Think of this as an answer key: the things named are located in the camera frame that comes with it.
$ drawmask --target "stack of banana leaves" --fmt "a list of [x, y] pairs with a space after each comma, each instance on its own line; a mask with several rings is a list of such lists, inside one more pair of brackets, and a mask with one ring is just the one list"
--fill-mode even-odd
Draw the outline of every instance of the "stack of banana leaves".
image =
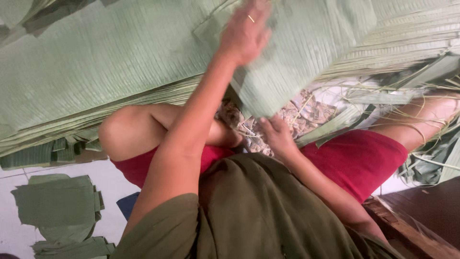
[[[13, 10], [12, 2], [28, 8], [3, 11], [5, 6]], [[0, 48], [3, 169], [72, 161], [71, 153], [81, 148], [98, 150], [94, 128], [124, 105], [183, 104], [230, 14], [243, 1], [118, 0], [108, 5], [96, 0], [65, 17], [47, 18], [54, 21], [50, 26], [34, 27], [38, 14], [53, 13], [36, 8], [66, 6], [63, 0], [38, 2], [0, 0], [0, 18], [10, 30]], [[286, 0], [272, 5], [270, 43], [232, 81], [241, 109], [255, 117], [273, 115], [301, 89], [311, 89], [313, 81], [415, 68], [414, 75], [387, 82], [375, 93], [425, 89], [430, 79], [422, 72], [460, 49], [460, 0]], [[18, 35], [18, 27], [28, 27], [29, 33]], [[336, 120], [359, 113], [347, 109]], [[353, 126], [364, 117], [340, 121]], [[328, 137], [339, 130], [328, 127]], [[320, 137], [316, 132], [306, 138]]]

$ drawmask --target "floor tile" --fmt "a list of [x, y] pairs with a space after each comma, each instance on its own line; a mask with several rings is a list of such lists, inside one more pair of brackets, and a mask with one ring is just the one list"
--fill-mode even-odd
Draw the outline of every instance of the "floor tile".
[[384, 195], [414, 188], [415, 185], [411, 183], [405, 184], [401, 178], [398, 178], [397, 175], [394, 174], [387, 181], [385, 181], [381, 187], [382, 195]]
[[30, 247], [36, 241], [35, 227], [21, 225], [16, 202], [11, 191], [16, 186], [27, 184], [24, 174], [0, 179], [0, 253], [14, 254], [21, 259], [33, 259]]
[[105, 209], [101, 211], [102, 219], [96, 223], [93, 236], [104, 236], [107, 241], [118, 244], [121, 234], [126, 226], [116, 202], [128, 195], [140, 191], [140, 188], [129, 183], [122, 172], [108, 160], [93, 161], [86, 164], [77, 164], [60, 168], [52, 168], [45, 171], [37, 171], [27, 174], [67, 174], [70, 177], [89, 175], [97, 190], [102, 192]]
[[14, 169], [14, 170], [2, 170], [0, 168], [0, 178], [11, 177], [24, 174], [23, 169]]

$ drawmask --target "finger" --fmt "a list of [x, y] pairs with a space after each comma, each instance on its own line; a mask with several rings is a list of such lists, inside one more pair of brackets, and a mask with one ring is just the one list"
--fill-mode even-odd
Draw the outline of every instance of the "finger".
[[268, 0], [249, 0], [245, 9], [247, 15], [249, 15], [256, 24], [265, 25], [267, 18], [270, 16], [270, 3]]
[[273, 126], [271, 125], [271, 122], [267, 120], [266, 118], [261, 117], [259, 119], [259, 124], [265, 135], [271, 135], [275, 133], [275, 130], [273, 129]]
[[259, 47], [259, 49], [262, 49], [267, 45], [268, 41], [270, 40], [270, 37], [271, 37], [270, 29], [266, 29], [259, 35], [259, 38], [257, 39], [257, 46]]
[[278, 115], [273, 116], [270, 119], [271, 126], [277, 132], [283, 132], [289, 129], [289, 126], [286, 122], [284, 122]]
[[257, 26], [260, 30], [265, 29], [265, 24], [267, 23], [268, 18], [271, 16], [271, 3], [269, 1], [262, 0], [263, 3], [259, 4], [260, 7], [257, 8]]

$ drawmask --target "leg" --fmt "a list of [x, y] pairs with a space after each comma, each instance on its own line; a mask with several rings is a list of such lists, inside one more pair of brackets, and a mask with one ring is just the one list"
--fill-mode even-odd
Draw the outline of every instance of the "leg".
[[393, 175], [408, 152], [444, 125], [433, 120], [452, 119], [460, 108], [459, 97], [450, 92], [433, 93], [379, 119], [371, 130], [351, 130], [319, 149], [311, 143], [301, 151], [324, 175], [363, 202]]
[[[158, 146], [182, 107], [169, 104], [126, 106], [104, 120], [99, 128], [102, 147], [113, 161], [144, 154]], [[206, 144], [236, 147], [242, 136], [215, 120]]]
[[460, 111], [460, 94], [436, 91], [390, 112], [370, 131], [401, 143], [411, 152], [430, 140]]

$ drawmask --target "cut leaf piece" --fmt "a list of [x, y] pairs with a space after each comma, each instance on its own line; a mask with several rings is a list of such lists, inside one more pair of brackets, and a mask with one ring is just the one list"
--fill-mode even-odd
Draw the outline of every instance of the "cut leaf piece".
[[67, 140], [65, 138], [56, 139], [53, 145], [53, 151], [64, 150], [67, 147]]
[[12, 170], [31, 166], [49, 166], [54, 142], [29, 147], [19, 152], [0, 158], [3, 170]]

